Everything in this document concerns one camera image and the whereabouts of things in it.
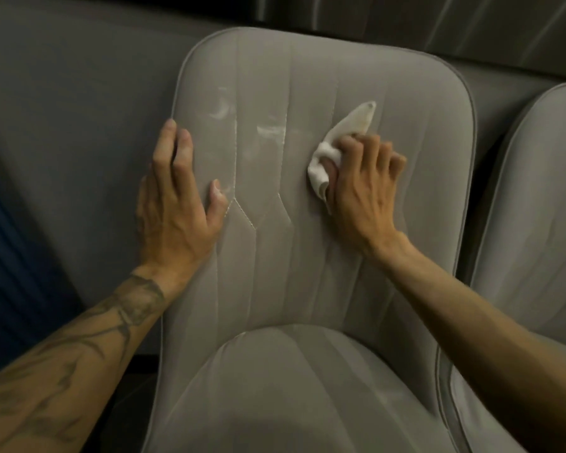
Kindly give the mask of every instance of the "white cloth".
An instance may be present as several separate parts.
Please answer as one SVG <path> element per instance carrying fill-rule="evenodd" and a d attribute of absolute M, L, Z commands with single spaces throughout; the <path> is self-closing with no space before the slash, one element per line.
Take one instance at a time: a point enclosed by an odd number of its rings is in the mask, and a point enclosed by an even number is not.
<path fill-rule="evenodd" d="M 339 167 L 341 163 L 341 152 L 331 144 L 340 136 L 350 135 L 351 133 L 364 135 L 373 120 L 375 106 L 374 101 L 368 101 L 352 110 L 344 119 L 339 121 L 333 129 L 327 132 L 324 140 L 319 143 L 317 150 L 314 152 L 308 165 L 308 177 L 310 178 L 310 184 L 313 187 L 314 193 L 317 194 L 317 197 L 323 200 L 325 204 L 327 203 L 325 193 L 329 186 L 329 176 L 327 172 L 325 172 L 325 168 L 321 165 L 320 159 L 323 157 L 331 159 L 335 165 Z"/>

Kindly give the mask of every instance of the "tattoo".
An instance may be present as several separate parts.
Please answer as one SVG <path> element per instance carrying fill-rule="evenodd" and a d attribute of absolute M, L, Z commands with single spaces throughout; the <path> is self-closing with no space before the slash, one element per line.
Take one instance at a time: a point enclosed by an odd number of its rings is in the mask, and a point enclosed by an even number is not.
<path fill-rule="evenodd" d="M 132 275 L 110 297 L 82 313 L 67 326 L 40 343 L 31 351 L 29 359 L 20 364 L 15 362 L 0 372 L 0 417 L 16 416 L 22 412 L 23 403 L 28 395 L 18 388 L 17 384 L 33 376 L 39 365 L 54 357 L 51 352 L 56 349 L 81 345 L 101 359 L 106 359 L 105 352 L 96 339 L 114 333 L 121 336 L 123 341 L 121 364 L 129 352 L 132 327 L 142 325 L 152 315 L 160 312 L 164 303 L 164 295 L 154 281 Z M 75 325 L 84 320 L 112 312 L 116 313 L 118 321 L 115 326 L 106 327 L 93 333 L 78 334 L 71 332 Z M 76 440 L 71 429 L 79 423 L 82 417 L 52 416 L 47 411 L 50 409 L 53 400 L 66 393 L 71 387 L 81 357 L 82 354 L 61 365 L 62 376 L 54 391 L 39 401 L 23 421 L 15 427 L 13 432 L 0 441 L 0 448 L 13 439 L 24 435 L 44 437 L 62 443 Z"/>

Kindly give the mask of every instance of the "person's left hand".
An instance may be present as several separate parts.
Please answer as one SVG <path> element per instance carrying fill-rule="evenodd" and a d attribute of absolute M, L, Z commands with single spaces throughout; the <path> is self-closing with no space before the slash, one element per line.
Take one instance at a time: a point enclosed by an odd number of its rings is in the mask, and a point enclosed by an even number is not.
<path fill-rule="evenodd" d="M 169 299 L 181 293 L 212 251 L 229 204 L 216 179 L 204 210 L 192 166 L 191 134 L 166 121 L 141 181 L 136 208 L 141 266 L 133 273 L 156 282 Z"/>

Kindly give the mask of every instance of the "blue fabric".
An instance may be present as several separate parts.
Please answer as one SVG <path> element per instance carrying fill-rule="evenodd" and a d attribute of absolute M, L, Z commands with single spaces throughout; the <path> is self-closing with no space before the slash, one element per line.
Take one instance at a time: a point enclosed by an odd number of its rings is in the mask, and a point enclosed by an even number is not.
<path fill-rule="evenodd" d="M 48 253 L 25 239 L 0 203 L 0 369 L 82 310 Z"/>

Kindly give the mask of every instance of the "person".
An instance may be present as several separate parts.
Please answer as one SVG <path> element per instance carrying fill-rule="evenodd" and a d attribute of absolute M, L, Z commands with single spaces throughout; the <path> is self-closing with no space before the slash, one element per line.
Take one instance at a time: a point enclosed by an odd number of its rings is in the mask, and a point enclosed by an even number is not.
<path fill-rule="evenodd" d="M 392 220 L 406 159 L 344 136 L 328 204 L 339 235 L 395 283 L 485 406 L 529 451 L 566 452 L 566 361 L 413 246 Z M 204 210 L 191 135 L 168 120 L 141 181 L 141 264 L 107 299 L 0 372 L 0 452 L 78 452 L 136 348 L 209 257 L 228 201 Z"/>

